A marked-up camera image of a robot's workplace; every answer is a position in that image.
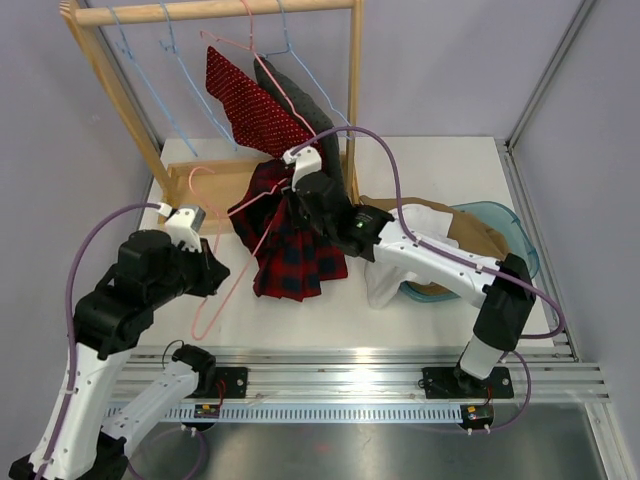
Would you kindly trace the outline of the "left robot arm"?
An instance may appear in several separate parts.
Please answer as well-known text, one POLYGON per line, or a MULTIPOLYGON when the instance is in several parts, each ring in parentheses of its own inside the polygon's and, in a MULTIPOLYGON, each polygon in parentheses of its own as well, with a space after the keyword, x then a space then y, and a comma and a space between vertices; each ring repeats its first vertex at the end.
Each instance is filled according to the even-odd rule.
POLYGON ((117 377, 160 307, 182 296, 212 296, 229 276, 209 243, 172 242, 141 230, 72 317, 73 345, 62 390, 38 447, 14 461, 11 479, 120 479, 137 446, 167 411, 216 392, 216 358, 185 344, 160 377, 113 420, 104 418, 117 377))

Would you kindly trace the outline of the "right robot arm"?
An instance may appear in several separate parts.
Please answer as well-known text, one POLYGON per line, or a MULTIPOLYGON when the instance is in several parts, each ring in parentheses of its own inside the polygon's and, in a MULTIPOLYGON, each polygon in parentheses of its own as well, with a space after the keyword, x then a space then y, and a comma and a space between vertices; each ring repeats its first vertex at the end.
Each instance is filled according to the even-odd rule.
POLYGON ((456 365, 424 377, 431 398, 512 397, 498 362, 515 350, 536 301, 525 261, 470 254, 433 240, 421 245, 400 219, 370 205, 354 205, 322 171, 295 174, 291 194, 298 217, 343 254, 395 267, 453 292, 478 309, 472 336, 456 365))

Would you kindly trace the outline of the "white skirt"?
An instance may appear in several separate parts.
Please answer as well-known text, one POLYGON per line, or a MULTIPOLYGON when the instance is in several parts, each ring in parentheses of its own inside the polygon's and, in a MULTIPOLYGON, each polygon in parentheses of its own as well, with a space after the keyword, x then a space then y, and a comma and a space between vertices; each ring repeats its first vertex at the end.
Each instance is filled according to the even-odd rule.
MULTIPOLYGON (((402 215, 405 223, 414 235, 435 240, 440 245, 448 245, 457 248, 459 243, 449 237, 449 230, 453 223, 453 214, 438 211, 434 207, 418 204, 411 201, 402 207, 402 215)), ((389 256, 382 249, 373 250, 373 262, 367 262, 364 267, 364 279, 366 282, 367 300, 369 306, 374 309, 384 308, 393 297, 401 290, 404 283, 416 283, 415 290, 424 297, 429 297, 429 302, 438 302, 442 299, 456 298, 455 293, 436 283, 433 276, 434 270, 425 267, 423 261, 408 258, 404 255, 400 260, 397 255, 389 256)))

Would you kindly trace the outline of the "tan pleated skirt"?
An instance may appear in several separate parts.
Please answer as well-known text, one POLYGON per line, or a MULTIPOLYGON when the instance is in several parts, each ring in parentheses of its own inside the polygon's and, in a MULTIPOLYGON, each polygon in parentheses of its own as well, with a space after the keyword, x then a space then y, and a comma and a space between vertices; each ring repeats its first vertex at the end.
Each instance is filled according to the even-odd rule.
MULTIPOLYGON (((499 260, 505 259, 511 252, 502 233, 471 213, 417 197, 404 197, 402 205, 406 223, 420 236, 499 260)), ((383 308, 403 286, 428 301, 453 295, 424 276, 379 261, 365 265, 364 277, 368 302, 374 309, 383 308)))

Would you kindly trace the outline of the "red plaid skirt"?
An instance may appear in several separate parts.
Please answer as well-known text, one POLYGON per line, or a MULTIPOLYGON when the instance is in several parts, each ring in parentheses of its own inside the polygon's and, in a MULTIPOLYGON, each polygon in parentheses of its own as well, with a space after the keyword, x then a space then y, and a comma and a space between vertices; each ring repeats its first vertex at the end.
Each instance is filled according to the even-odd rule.
POLYGON ((347 278, 348 268, 339 249, 295 217, 291 176, 280 160, 258 164, 228 216, 257 260, 255 295, 301 302, 319 296, 322 282, 347 278))

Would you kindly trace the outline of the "red dotted skirt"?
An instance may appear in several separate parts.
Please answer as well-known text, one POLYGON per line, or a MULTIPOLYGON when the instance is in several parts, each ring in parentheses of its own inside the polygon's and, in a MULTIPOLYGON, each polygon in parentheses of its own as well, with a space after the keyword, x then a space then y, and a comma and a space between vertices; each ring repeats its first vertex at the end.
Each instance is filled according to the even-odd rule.
POLYGON ((313 137, 257 85, 256 78, 213 47, 207 49, 205 88, 222 104, 233 138, 241 146, 279 157, 313 137))

